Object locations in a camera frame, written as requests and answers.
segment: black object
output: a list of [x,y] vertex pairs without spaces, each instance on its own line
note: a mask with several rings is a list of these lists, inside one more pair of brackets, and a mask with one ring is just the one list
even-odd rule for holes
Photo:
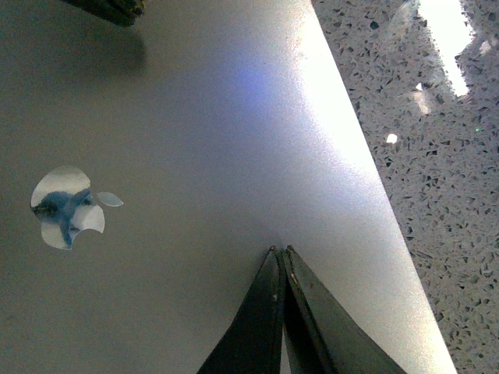
[[118,26],[128,27],[143,13],[142,0],[63,0]]
[[198,374],[278,374],[286,326],[293,373],[405,374],[355,323],[293,247],[272,247]]

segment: terrazzo surface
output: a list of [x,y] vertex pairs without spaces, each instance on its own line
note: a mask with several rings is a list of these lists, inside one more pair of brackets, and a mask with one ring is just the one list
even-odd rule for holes
[[499,373],[499,2],[312,3],[456,369]]

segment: laptop lid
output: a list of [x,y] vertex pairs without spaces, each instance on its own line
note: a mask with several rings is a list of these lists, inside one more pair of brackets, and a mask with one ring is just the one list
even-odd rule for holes
[[[455,372],[308,1],[0,13],[0,372],[196,372],[289,244],[404,370]],[[47,231],[88,196],[94,230]]]

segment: silver laptop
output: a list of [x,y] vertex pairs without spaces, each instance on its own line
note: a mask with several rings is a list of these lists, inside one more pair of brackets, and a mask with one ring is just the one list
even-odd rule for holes
[[195,373],[271,245],[455,372],[307,0],[0,13],[0,372]]

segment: apple logo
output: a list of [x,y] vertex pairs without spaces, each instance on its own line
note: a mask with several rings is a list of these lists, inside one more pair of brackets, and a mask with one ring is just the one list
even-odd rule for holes
[[[110,192],[99,192],[108,206],[123,201]],[[38,183],[31,196],[31,210],[41,222],[41,237],[57,249],[71,249],[83,230],[104,232],[104,211],[90,193],[90,179],[79,168],[61,166]]]

